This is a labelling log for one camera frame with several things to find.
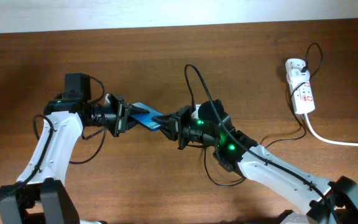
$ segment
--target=electrical outlet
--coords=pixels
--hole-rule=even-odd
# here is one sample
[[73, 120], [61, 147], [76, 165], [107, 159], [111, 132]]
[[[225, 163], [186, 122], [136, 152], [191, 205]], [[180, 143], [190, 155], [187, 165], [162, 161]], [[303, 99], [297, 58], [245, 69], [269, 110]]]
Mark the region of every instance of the electrical outlet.
[[301, 83], [304, 84], [299, 87], [292, 96], [292, 105], [296, 114], [305, 114], [314, 111], [314, 99], [310, 87], [310, 72], [301, 72], [306, 63], [302, 59], [291, 58], [285, 62], [287, 70], [287, 82], [290, 85], [290, 92], [292, 93]]

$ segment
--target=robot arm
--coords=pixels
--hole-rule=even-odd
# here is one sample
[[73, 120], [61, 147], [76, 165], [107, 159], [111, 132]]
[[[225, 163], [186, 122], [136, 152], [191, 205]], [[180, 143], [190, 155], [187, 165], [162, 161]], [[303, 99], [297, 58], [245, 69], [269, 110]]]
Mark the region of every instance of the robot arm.
[[[27, 167], [17, 178], [17, 183], [23, 183], [29, 178], [36, 170], [35, 165], [41, 160], [38, 172], [18, 190], [14, 190], [18, 184], [0, 188], [0, 198], [8, 195], [0, 202], [3, 223], [106, 223], [80, 220], [64, 188], [73, 148], [85, 126], [102, 126], [114, 137], [118, 137], [136, 125], [130, 115], [148, 111], [126, 103], [117, 95], [106, 95], [105, 105], [88, 103], [90, 98], [90, 77], [82, 73], [67, 74], [65, 92], [49, 101], [44, 109], [44, 115], [50, 122], [44, 120], [37, 147]], [[50, 130], [53, 130], [52, 137], [42, 157]], [[35, 203], [42, 204], [43, 213], [27, 212]]]
[[[287, 162], [275, 157], [261, 145], [251, 147], [250, 150], [282, 167], [290, 169], [292, 172], [312, 182], [324, 195], [331, 190], [331, 187], [328, 185], [330, 180], [316, 177], [299, 170]], [[314, 190], [310, 189], [310, 187], [305, 185], [301, 180], [281, 169], [267, 165], [264, 161], [255, 158], [247, 152], [242, 155], [241, 161], [238, 162], [238, 167], [244, 177], [272, 189], [274, 192], [296, 205], [303, 213], [307, 213], [310, 210], [310, 202], [319, 202], [322, 200]]]
[[[336, 219], [340, 219], [341, 223], [358, 223], [358, 185], [354, 181], [341, 177], [337, 182], [331, 182], [299, 170], [275, 157], [241, 131], [236, 131], [219, 100], [214, 101], [214, 106], [224, 127], [243, 147], [222, 131], [222, 124], [211, 112], [210, 101], [197, 106], [194, 111], [186, 106], [176, 113], [156, 116], [153, 120], [162, 125], [161, 131], [167, 138], [178, 140], [179, 149], [183, 150], [190, 141], [205, 147], [213, 146], [213, 156], [225, 170], [269, 187], [306, 214], [301, 218], [288, 217], [283, 223], [298, 220], [296, 223], [331, 224], [336, 223]], [[339, 218], [334, 218], [334, 209], [329, 208], [330, 205], [338, 207], [334, 213]]]

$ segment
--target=black bracket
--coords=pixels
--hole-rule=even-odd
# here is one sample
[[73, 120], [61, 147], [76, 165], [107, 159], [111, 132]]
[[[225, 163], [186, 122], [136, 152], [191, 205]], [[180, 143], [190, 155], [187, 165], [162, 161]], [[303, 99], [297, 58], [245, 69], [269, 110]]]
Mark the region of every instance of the black bracket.
[[184, 138], [183, 128], [190, 127], [191, 106], [180, 108], [176, 113], [154, 116], [153, 121], [161, 124], [161, 132], [171, 141], [178, 140], [180, 150], [183, 150], [190, 142], [189, 139]]
[[49, 115], [56, 111], [69, 111], [81, 114], [84, 104], [91, 99], [90, 76], [82, 73], [65, 75], [65, 91], [48, 102], [44, 114]]
[[[5, 185], [0, 188], [4, 195], [17, 185]], [[42, 204], [43, 213], [28, 213], [36, 202]], [[79, 224], [80, 218], [73, 202], [60, 180], [45, 179], [42, 184], [26, 185], [25, 188], [0, 202], [0, 215], [3, 223], [62, 223]]]
[[104, 105], [103, 107], [111, 107], [116, 117], [114, 121], [110, 121], [106, 126], [114, 137], [118, 137], [120, 133], [130, 130], [137, 124], [131, 118], [131, 115], [150, 113], [146, 109], [126, 103], [124, 98], [119, 95], [109, 94], [108, 100], [110, 105]]
[[[337, 182], [330, 182], [331, 191], [327, 196], [339, 220], [343, 224], [358, 223], [358, 184], [350, 178], [342, 176]], [[323, 202], [311, 203], [311, 209], [306, 214], [308, 221], [315, 223], [328, 223], [331, 214]]]

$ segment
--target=wooden surface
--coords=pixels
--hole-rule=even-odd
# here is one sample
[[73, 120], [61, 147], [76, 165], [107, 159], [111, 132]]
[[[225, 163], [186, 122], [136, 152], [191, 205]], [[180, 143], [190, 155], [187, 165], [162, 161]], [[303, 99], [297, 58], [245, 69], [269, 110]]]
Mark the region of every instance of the wooden surface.
[[[37, 144], [32, 117], [63, 91], [65, 73], [93, 75], [109, 93], [170, 113], [190, 104], [183, 67], [193, 63], [237, 129], [264, 145], [298, 136], [287, 106], [284, 63], [304, 58], [313, 41], [324, 51], [324, 65], [311, 84], [313, 127], [326, 138], [358, 142], [358, 19], [0, 34], [0, 186], [14, 183], [27, 165]], [[311, 69], [317, 61], [313, 50]], [[206, 101], [195, 73], [190, 77], [196, 101]], [[100, 89], [92, 87], [98, 96]], [[78, 141], [72, 159], [92, 155], [100, 138]], [[250, 180], [230, 189], [213, 185], [201, 151], [176, 148], [177, 142], [140, 126], [119, 138], [107, 136], [94, 160], [68, 168], [66, 188], [80, 217], [111, 223], [218, 223], [296, 210]], [[332, 180], [346, 175], [358, 183], [358, 147], [326, 144], [308, 134], [270, 150], [307, 172]], [[211, 175], [226, 183], [237, 179], [211, 153]]]

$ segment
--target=white cable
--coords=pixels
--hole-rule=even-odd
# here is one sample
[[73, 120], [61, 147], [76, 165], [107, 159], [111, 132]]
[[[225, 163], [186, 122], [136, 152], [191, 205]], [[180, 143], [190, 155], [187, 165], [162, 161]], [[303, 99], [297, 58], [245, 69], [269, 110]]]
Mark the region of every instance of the white cable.
[[342, 145], [342, 146], [358, 146], [358, 143], [332, 141], [332, 140], [328, 140], [328, 139], [325, 139], [325, 138], [321, 137], [321, 136], [318, 135], [318, 134], [313, 130], [313, 128], [311, 127], [308, 114], [306, 114], [306, 113], [303, 114], [303, 118], [305, 119], [305, 121], [306, 121], [306, 123], [307, 123], [307, 125], [308, 125], [308, 128], [309, 128], [310, 132], [311, 132], [316, 138], [322, 140], [323, 142], [331, 143], [331, 144], [338, 144], [338, 145]]

